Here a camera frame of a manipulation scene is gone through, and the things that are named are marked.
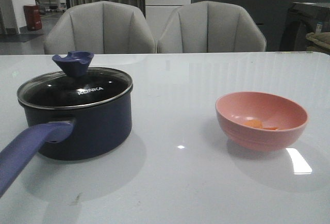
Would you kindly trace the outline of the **pink plastic bowl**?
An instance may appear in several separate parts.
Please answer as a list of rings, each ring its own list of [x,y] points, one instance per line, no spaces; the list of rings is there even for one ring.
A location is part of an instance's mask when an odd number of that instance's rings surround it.
[[[295,143],[303,133],[309,116],[298,103],[264,92],[233,92],[217,99],[217,119],[225,135],[247,149],[269,152],[285,149]],[[256,129],[244,125],[257,119],[263,127]]]

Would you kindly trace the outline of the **dark blue saucepan purple handle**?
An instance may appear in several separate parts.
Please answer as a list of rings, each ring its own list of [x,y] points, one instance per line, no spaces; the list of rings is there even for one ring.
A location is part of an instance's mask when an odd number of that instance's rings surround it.
[[[37,109],[19,103],[28,128],[1,151],[1,193],[37,153],[79,161],[118,147],[131,132],[131,91],[104,104],[70,110]]]

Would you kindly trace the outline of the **glass lid with purple knob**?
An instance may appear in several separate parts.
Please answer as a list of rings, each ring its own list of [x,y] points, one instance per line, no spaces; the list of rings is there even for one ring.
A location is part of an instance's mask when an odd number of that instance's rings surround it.
[[[70,110],[97,106],[130,92],[133,80],[118,69],[91,67],[92,52],[71,51],[54,55],[61,69],[32,78],[17,90],[20,104],[37,109]]]

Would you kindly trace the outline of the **orange ham slice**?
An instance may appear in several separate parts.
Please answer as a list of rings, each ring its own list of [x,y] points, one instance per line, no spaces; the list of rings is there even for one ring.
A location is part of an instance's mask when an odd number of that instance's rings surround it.
[[[257,119],[252,119],[252,120],[248,120],[244,123],[244,125],[249,126],[249,127],[253,127],[256,129],[262,129],[263,128],[263,124],[260,120]]]
[[[272,126],[272,127],[263,127],[262,129],[264,129],[264,130],[275,131],[275,130],[278,130],[278,127],[276,127],[276,126]]]

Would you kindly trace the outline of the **right grey upholstered chair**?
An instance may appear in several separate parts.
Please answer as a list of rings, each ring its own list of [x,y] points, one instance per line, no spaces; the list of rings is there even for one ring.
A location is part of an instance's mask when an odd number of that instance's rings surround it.
[[[157,51],[264,52],[266,47],[265,36],[243,7],[202,1],[172,11],[158,39]]]

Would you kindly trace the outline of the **grey upholstered chair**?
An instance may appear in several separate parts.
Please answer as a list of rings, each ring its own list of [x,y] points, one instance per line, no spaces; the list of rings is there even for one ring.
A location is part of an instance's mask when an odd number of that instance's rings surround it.
[[[45,38],[46,55],[69,51],[153,54],[156,43],[139,8],[100,1],[69,8]]]
[[[157,51],[264,52],[266,47],[265,36],[243,7],[202,1],[172,11],[158,39]]]

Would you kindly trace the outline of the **left grey upholstered chair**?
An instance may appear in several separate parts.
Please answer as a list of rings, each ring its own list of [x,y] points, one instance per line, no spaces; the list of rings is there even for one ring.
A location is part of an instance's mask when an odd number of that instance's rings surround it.
[[[156,43],[139,8],[100,1],[69,8],[45,38],[46,55],[69,51],[153,54]]]

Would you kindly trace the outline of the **red bin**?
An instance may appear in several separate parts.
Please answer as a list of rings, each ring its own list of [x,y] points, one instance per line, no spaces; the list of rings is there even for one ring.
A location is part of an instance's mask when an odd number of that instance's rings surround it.
[[[40,30],[42,28],[39,7],[37,5],[24,5],[24,14],[27,30]]]

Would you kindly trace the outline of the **dark grey appliance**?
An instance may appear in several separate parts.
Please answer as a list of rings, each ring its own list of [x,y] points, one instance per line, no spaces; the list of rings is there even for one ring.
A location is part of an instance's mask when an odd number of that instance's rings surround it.
[[[280,51],[305,51],[308,33],[329,32],[329,3],[294,2],[287,11]]]

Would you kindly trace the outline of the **beige cushion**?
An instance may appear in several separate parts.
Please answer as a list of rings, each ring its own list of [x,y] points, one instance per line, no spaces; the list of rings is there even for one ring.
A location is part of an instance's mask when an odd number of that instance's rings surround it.
[[[306,39],[308,41],[306,51],[330,54],[330,32],[308,33]]]

